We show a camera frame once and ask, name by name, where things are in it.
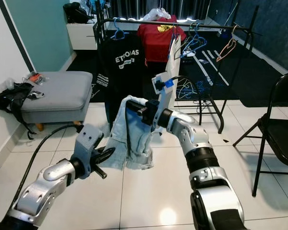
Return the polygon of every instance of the white cabinet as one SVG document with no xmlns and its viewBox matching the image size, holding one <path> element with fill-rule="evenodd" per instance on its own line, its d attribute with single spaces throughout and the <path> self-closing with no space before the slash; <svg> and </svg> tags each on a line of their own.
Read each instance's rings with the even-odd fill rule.
<svg viewBox="0 0 288 230">
<path fill-rule="evenodd" d="M 95 41 L 95 35 L 93 31 L 93 26 L 95 24 L 77 24 L 69 23 L 67 24 L 67 31 L 69 38 L 72 43 L 72 48 L 74 50 L 87 49 L 96 50 L 97 45 Z"/>
</svg>

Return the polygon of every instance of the black t-shirt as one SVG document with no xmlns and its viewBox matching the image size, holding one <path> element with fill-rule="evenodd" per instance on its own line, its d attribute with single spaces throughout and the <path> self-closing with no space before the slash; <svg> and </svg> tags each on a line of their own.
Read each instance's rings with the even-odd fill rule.
<svg viewBox="0 0 288 230">
<path fill-rule="evenodd" d="M 143 97 L 142 78 L 147 73 L 145 53 L 141 39 L 135 34 L 126 34 L 121 40 L 109 38 L 101 45 L 100 52 L 96 83 L 110 103 L 110 121 L 113 121 L 123 98 Z"/>
</svg>

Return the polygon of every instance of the red t-shirt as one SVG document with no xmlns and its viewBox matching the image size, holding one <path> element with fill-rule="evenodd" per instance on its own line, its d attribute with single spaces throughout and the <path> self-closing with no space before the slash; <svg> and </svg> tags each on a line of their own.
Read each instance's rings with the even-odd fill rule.
<svg viewBox="0 0 288 230">
<path fill-rule="evenodd" d="M 158 22 L 177 22 L 175 15 L 171 15 L 171 19 L 160 18 Z M 158 26 L 151 24 L 141 24 L 139 26 L 137 35 L 140 36 L 143 47 L 145 49 L 146 61 L 154 62 L 167 62 L 168 61 L 168 49 L 171 42 L 173 30 L 174 34 L 180 34 L 181 40 L 186 38 L 186 34 L 179 27 L 174 27 L 165 31 L 159 32 Z"/>
</svg>

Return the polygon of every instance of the blue tape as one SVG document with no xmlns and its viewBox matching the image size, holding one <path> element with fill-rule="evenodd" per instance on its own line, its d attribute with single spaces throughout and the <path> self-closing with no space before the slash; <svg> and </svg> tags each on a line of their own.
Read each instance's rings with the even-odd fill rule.
<svg viewBox="0 0 288 230">
<path fill-rule="evenodd" d="M 173 83 L 173 80 L 172 80 L 172 79 L 170 79 L 170 80 L 166 81 L 164 84 L 165 84 L 165 86 L 166 86 L 167 88 L 169 88 L 169 87 L 171 87 L 171 86 L 173 86 L 173 85 L 174 85 L 174 83 Z"/>
</svg>

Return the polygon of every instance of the gray ottoman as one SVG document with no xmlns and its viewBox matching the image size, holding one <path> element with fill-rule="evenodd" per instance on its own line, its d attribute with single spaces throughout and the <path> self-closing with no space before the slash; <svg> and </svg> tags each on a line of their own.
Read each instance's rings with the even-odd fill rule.
<svg viewBox="0 0 288 230">
<path fill-rule="evenodd" d="M 42 130 L 42 123 L 83 121 L 91 98 L 92 74 L 80 71 L 40 72 L 49 79 L 32 90 L 40 91 L 45 97 L 26 99 L 22 115 L 27 123 L 36 123 Z"/>
</svg>

